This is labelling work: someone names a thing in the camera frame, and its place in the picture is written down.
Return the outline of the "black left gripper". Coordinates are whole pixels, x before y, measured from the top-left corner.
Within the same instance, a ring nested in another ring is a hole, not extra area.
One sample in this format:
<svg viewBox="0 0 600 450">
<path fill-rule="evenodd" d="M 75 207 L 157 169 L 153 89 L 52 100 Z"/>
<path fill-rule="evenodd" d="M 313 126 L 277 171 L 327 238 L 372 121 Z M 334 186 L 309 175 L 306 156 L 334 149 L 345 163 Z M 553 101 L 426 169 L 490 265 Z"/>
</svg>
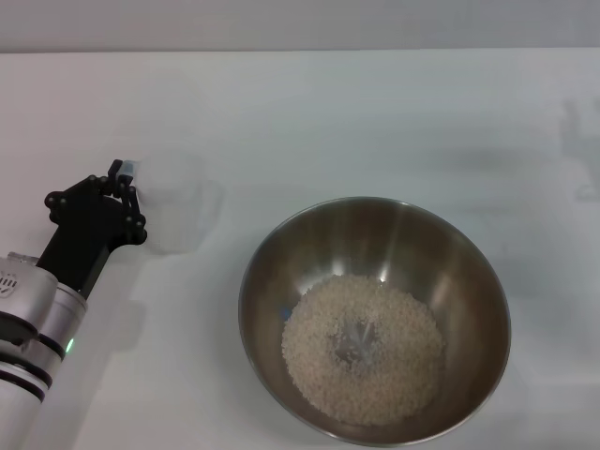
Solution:
<svg viewBox="0 0 600 450">
<path fill-rule="evenodd" d="M 37 267 L 83 298 L 89 297 L 115 248 L 126 242 L 140 245 L 147 238 L 137 189 L 131 179 L 118 179 L 122 165 L 115 159 L 106 175 L 88 177 L 91 186 L 54 191 L 45 199 L 56 230 Z M 121 201 L 105 195 L 115 190 Z"/>
</svg>

